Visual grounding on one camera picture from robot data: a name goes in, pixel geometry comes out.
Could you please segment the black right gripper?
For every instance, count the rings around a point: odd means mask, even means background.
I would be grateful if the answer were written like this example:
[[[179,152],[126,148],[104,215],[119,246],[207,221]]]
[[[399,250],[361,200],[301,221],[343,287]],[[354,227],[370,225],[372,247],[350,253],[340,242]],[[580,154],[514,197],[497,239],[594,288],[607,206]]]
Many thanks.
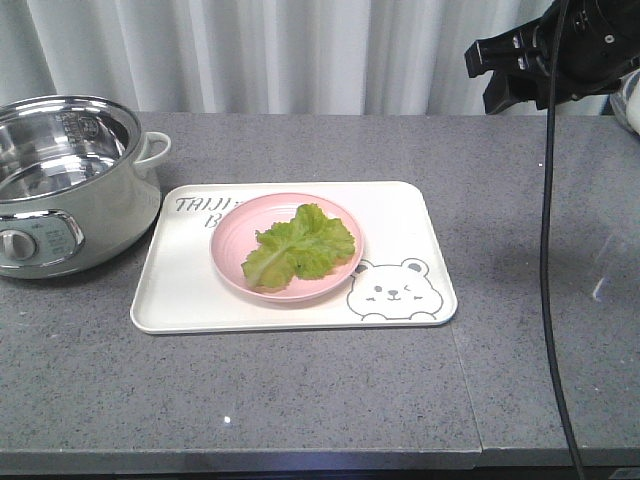
[[[619,33],[604,21],[571,14],[555,44],[557,25],[554,18],[539,18],[467,49],[468,76],[492,74],[483,93],[487,114],[530,101],[545,109],[552,88],[564,103],[608,94],[619,85]]]

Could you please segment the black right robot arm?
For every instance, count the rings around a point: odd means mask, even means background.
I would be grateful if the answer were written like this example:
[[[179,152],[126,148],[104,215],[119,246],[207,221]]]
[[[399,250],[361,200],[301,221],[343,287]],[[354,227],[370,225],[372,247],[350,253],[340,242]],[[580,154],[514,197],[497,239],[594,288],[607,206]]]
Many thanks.
[[[490,71],[483,93],[485,112],[498,114],[522,102],[539,110],[549,104],[552,50],[562,3],[465,52],[471,78]],[[616,92],[622,78],[639,68],[637,1],[569,1],[557,56],[556,102]]]

